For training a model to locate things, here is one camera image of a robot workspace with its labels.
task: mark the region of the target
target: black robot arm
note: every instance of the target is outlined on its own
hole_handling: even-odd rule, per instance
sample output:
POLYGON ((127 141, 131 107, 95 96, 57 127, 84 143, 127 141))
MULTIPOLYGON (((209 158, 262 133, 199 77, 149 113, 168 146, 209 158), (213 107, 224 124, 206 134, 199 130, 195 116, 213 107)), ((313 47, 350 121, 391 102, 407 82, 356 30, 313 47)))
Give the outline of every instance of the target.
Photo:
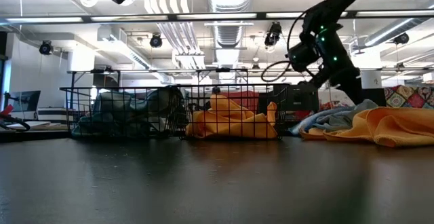
POLYGON ((354 1, 356 0, 325 0, 306 10, 303 13, 305 17, 303 30, 300 34, 301 42, 289 48, 288 40, 288 54, 286 56, 290 59, 288 68, 289 65, 292 65, 295 71, 308 72, 311 75, 312 79, 309 83, 320 88, 329 80, 332 86, 338 86, 338 89, 347 93, 349 98, 357 104, 363 101, 361 82, 357 78, 360 71, 354 67, 336 33, 342 28, 337 23, 339 18, 354 1), (319 66, 319 72, 312 74, 307 66, 319 58, 323 60, 319 66))

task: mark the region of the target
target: computer monitor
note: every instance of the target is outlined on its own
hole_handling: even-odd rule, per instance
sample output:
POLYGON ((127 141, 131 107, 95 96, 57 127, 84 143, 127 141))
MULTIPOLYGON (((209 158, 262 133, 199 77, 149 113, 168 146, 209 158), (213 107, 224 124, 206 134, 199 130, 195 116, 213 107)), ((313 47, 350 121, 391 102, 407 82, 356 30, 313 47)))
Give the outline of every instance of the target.
POLYGON ((5 105, 12 105, 14 107, 14 110, 10 113, 12 117, 21 119, 34 119, 40 95, 41 91, 11 92, 9 94, 5 94, 5 105))

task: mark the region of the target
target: wire basket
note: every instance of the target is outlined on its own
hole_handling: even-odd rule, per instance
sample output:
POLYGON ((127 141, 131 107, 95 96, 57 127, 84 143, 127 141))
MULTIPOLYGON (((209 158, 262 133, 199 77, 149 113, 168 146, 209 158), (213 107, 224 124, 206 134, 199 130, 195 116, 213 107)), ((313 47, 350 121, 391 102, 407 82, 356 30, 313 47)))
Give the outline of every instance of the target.
POLYGON ((181 137, 281 138, 287 132, 288 88, 288 84, 180 86, 186 113, 181 137))
POLYGON ((165 138, 177 131, 179 117, 185 114, 176 86, 61 90, 68 104, 68 131, 74 137, 165 138))

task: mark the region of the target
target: orange towel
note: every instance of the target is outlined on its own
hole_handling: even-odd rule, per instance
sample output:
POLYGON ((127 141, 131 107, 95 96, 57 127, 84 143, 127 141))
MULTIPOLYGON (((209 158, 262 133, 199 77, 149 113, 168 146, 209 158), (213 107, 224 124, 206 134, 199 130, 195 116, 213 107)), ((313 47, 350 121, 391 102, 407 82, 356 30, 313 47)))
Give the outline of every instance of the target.
POLYGON ((388 147, 434 145, 434 110, 415 108, 377 108, 358 113, 353 128, 325 132, 300 129, 306 140, 370 141, 388 147))
POLYGON ((193 113, 193 123, 186 127, 187 136, 209 138, 213 136, 237 136, 244 138, 276 138, 274 129, 277 105, 271 102, 267 116, 255 115, 222 95, 213 94, 211 109, 193 113))

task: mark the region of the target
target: desk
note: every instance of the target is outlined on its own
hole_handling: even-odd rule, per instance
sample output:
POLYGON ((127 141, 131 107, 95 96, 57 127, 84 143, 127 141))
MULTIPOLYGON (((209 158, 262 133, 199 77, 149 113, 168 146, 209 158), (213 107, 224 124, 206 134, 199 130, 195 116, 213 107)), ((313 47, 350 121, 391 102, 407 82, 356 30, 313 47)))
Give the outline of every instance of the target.
POLYGON ((432 223, 434 147, 0 144, 0 223, 432 223))

